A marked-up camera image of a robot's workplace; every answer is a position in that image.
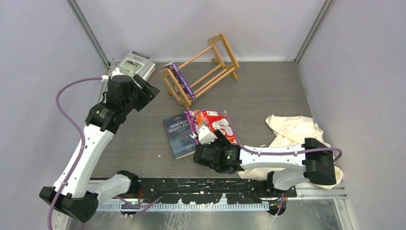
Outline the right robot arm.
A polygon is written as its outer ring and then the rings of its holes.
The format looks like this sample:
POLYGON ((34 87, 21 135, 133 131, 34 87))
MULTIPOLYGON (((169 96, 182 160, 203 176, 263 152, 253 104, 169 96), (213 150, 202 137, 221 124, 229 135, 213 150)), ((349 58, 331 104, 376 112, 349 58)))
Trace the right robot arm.
POLYGON ((277 197, 298 184, 334 185, 337 182, 333 152, 315 138, 303 144, 264 148, 232 144, 219 131, 201 126, 191 133, 199 141, 193 161, 217 173, 234 174, 256 168, 272 168, 267 173, 266 191, 277 197))

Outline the red Treehouse book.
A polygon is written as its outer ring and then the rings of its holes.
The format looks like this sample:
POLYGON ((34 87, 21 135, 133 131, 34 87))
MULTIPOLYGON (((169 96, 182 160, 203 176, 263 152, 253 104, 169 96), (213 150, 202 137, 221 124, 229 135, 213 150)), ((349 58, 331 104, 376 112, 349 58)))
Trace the red Treehouse book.
POLYGON ((200 122, 205 124, 212 132, 219 130, 232 144, 237 144, 234 131, 226 118, 213 110, 203 111, 199 114, 200 122))

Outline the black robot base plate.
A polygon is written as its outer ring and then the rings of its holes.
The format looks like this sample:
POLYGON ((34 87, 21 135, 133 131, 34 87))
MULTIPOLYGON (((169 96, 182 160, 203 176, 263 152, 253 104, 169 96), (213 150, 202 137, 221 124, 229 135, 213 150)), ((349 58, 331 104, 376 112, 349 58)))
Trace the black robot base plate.
POLYGON ((140 200, 142 205, 158 200, 161 204, 217 204, 224 198, 227 204, 259 204, 296 197, 293 186, 285 192, 272 190, 267 181, 231 178, 141 177, 135 188, 119 197, 140 200))

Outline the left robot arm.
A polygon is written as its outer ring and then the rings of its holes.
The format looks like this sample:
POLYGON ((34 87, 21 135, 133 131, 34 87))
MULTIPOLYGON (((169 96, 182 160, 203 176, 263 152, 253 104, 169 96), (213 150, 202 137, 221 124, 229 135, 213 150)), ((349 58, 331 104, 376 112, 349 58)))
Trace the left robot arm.
POLYGON ((105 147, 117 133, 127 115, 141 111, 158 94, 140 76, 102 76, 107 83, 100 103, 94 105, 85 120, 84 128, 78 128, 80 141, 68 165, 52 186, 40 191, 40 198, 58 211, 80 222, 89 221, 98 205, 111 198, 126 195, 133 198, 140 191, 138 176, 121 170, 98 185, 89 185, 90 177, 105 147))

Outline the purple 52-Storey Treehouse book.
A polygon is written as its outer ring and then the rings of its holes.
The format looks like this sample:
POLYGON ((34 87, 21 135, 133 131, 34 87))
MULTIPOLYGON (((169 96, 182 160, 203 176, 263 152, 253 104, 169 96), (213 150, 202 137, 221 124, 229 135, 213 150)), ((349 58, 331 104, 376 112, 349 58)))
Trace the purple 52-Storey Treehouse book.
POLYGON ((175 62, 167 63, 166 65, 164 65, 162 67, 162 69, 169 69, 172 72, 175 79, 178 81, 181 89, 185 92, 186 96, 188 97, 188 99, 195 99, 196 98, 196 96, 195 96, 194 92, 192 91, 190 85, 187 83, 184 75, 182 74, 182 72, 180 71, 180 69, 178 68, 178 66, 176 65, 175 62))

